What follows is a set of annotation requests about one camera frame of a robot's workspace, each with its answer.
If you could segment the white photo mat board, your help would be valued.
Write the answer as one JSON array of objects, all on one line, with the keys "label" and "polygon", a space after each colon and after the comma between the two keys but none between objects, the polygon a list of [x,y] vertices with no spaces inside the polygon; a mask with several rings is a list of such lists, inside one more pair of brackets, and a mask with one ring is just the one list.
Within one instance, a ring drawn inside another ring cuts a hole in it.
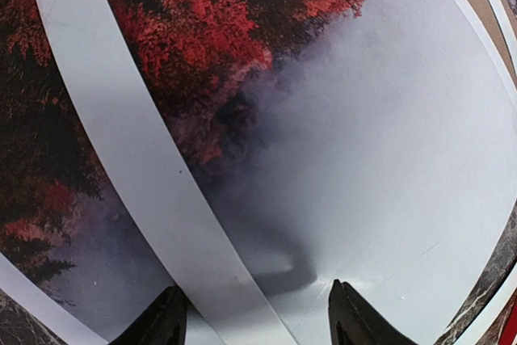
[{"label": "white photo mat board", "polygon": [[349,283],[416,344],[490,344],[516,90],[467,0],[36,0],[195,344],[329,344]]}]

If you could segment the autumn forest photo print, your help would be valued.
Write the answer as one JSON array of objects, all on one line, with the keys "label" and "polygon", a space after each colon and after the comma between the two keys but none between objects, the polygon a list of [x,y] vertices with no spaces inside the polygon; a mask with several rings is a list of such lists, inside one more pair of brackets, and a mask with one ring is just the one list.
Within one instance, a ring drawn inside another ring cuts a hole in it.
[{"label": "autumn forest photo print", "polygon": [[472,6],[1,0],[1,341],[515,343]]}]

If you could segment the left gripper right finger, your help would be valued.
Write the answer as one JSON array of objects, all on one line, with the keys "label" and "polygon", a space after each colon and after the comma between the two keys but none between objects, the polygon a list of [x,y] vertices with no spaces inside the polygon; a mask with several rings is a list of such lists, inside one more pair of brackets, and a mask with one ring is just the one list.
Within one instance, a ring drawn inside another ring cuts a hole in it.
[{"label": "left gripper right finger", "polygon": [[328,302],[332,344],[408,343],[349,283],[334,280]]}]

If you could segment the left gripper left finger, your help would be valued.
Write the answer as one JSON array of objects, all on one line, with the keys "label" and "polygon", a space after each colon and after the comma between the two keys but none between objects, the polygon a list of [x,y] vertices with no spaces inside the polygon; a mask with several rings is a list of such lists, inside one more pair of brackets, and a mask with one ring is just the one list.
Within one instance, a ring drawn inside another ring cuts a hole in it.
[{"label": "left gripper left finger", "polygon": [[183,345],[187,331],[187,298],[168,287],[109,345]]}]

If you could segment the red wooden picture frame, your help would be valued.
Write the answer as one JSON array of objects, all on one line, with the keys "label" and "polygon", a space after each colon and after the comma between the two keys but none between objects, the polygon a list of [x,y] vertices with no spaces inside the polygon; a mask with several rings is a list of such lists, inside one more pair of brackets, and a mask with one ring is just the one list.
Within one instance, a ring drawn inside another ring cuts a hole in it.
[{"label": "red wooden picture frame", "polygon": [[517,310],[516,306],[514,306],[508,319],[506,320],[504,327],[502,328],[502,333],[499,335],[497,345],[516,345],[516,336]]}]

